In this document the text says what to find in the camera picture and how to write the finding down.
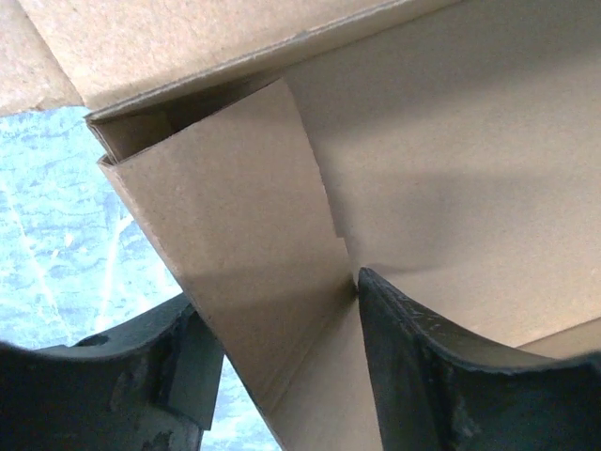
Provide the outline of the brown cardboard box sheet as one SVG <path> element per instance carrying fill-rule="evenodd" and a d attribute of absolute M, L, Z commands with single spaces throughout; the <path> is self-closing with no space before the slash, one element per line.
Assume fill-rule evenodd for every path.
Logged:
<path fill-rule="evenodd" d="M 3 2 L 2 114 L 67 105 L 284 450 L 386 450 L 363 268 L 600 355 L 596 1 Z"/>

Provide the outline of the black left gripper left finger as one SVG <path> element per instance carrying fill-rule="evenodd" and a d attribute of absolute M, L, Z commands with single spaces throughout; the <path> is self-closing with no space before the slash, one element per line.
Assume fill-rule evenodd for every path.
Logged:
<path fill-rule="evenodd" d="M 1 345 L 4 450 L 197 450 L 223 350 L 179 294 L 73 346 Z"/>

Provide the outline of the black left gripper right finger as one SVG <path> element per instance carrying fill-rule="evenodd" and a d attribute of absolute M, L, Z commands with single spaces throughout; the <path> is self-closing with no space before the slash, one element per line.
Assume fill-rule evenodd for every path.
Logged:
<path fill-rule="evenodd" d="M 435 313 L 358 274 L 370 382 L 386 450 L 596 450 L 600 355 L 552 359 Z"/>

